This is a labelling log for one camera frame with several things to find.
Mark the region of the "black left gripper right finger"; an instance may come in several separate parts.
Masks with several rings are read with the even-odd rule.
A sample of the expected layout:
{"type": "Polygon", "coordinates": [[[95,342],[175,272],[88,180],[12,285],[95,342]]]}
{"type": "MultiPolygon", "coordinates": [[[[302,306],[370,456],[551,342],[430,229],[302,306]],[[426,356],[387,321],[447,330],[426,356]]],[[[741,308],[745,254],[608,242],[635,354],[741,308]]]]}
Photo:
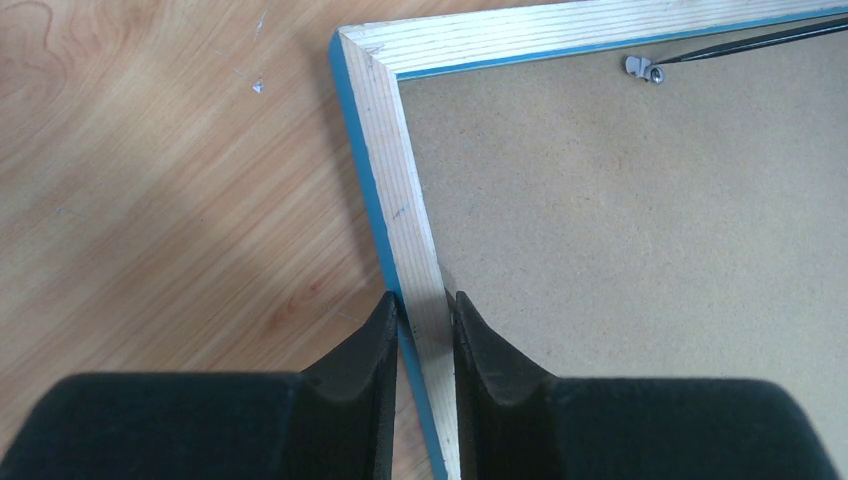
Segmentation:
{"type": "Polygon", "coordinates": [[[780,386],[718,378],[562,378],[451,303],[465,479],[834,479],[780,386]]]}

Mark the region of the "red black screwdriver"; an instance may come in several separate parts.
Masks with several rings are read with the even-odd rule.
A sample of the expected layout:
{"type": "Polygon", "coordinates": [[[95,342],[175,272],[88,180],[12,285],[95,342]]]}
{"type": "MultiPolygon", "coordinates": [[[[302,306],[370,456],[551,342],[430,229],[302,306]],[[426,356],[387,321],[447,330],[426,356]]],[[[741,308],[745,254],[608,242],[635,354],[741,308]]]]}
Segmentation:
{"type": "Polygon", "coordinates": [[[847,18],[839,18],[811,24],[803,27],[792,28],[780,32],[759,35],[742,40],[726,42],[700,50],[692,51],[675,57],[657,62],[657,65],[683,63],[699,60],[707,60],[727,55],[743,53],[747,51],[777,46],[795,41],[806,40],[819,36],[844,32],[847,30],[847,18]]]}

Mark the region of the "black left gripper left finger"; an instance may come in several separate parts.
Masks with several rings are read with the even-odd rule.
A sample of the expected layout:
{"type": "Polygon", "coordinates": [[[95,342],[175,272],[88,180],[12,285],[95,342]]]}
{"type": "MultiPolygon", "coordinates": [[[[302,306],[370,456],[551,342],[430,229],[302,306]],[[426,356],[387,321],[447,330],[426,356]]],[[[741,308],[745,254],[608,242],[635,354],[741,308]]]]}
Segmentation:
{"type": "Polygon", "coordinates": [[[5,479],[387,479],[399,305],[300,372],[86,373],[56,383],[5,479]]]}

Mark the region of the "wooden photo frame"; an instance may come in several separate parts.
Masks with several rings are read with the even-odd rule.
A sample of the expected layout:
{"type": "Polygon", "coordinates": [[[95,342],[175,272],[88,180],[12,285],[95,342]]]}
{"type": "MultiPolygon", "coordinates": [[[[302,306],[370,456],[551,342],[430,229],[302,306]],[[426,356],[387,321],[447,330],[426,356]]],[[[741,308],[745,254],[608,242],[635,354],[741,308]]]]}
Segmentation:
{"type": "Polygon", "coordinates": [[[847,471],[847,36],[625,72],[843,1],[575,1],[342,26],[329,57],[439,479],[447,290],[557,375],[782,386],[847,471]]]}

